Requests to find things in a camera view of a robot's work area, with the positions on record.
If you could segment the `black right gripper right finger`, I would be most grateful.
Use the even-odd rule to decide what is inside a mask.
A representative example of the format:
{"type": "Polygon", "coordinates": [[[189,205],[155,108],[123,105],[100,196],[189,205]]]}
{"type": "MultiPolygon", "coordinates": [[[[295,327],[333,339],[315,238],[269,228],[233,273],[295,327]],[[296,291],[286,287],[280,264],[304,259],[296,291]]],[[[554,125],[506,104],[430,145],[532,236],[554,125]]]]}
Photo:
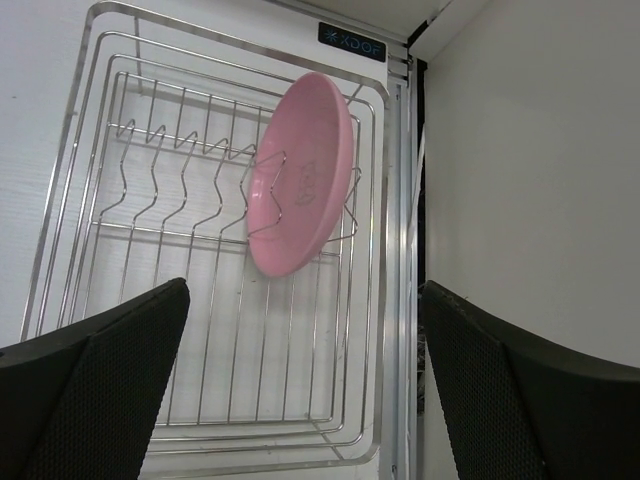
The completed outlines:
{"type": "Polygon", "coordinates": [[[636,479],[639,370],[427,282],[428,354],[461,479],[636,479]]]}

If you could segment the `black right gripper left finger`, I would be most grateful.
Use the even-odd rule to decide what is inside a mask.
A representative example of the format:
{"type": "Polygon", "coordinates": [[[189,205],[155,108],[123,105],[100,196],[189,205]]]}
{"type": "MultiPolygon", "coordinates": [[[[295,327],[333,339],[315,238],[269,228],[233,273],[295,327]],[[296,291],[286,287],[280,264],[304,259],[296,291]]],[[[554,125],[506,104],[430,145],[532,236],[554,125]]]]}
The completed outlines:
{"type": "Polygon", "coordinates": [[[2,348],[2,478],[137,478],[189,306],[175,278],[2,348]]]}

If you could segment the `pink plastic plate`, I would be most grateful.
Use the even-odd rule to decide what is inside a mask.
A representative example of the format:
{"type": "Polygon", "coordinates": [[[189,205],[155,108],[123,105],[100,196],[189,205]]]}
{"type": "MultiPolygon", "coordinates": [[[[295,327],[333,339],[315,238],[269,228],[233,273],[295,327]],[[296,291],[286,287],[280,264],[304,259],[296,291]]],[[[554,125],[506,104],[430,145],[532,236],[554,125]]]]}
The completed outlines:
{"type": "Polygon", "coordinates": [[[276,106],[252,168],[248,240],[264,275],[294,273],[329,240],[348,196],[353,156],[342,93],[324,74],[303,75],[276,106]]]}

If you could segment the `black xdof label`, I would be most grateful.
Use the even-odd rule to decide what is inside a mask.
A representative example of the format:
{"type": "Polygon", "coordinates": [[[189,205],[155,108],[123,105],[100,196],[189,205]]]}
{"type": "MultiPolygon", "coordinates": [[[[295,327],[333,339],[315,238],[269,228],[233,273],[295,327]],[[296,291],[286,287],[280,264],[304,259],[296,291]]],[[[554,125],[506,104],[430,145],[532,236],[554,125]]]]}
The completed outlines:
{"type": "Polygon", "coordinates": [[[321,44],[370,60],[381,63],[387,61],[387,46],[384,42],[332,24],[318,23],[317,40],[321,44]]]}

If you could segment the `aluminium table edge rail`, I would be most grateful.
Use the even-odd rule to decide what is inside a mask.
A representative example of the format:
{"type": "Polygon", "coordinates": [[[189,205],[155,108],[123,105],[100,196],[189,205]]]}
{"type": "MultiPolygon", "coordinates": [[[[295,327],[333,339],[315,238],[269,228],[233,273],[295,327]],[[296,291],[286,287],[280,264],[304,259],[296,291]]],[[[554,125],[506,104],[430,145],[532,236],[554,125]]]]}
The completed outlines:
{"type": "Polygon", "coordinates": [[[388,50],[389,107],[385,115],[384,183],[386,302],[383,419],[379,445],[382,479],[416,479],[418,447],[419,76],[404,45],[388,50]]]}

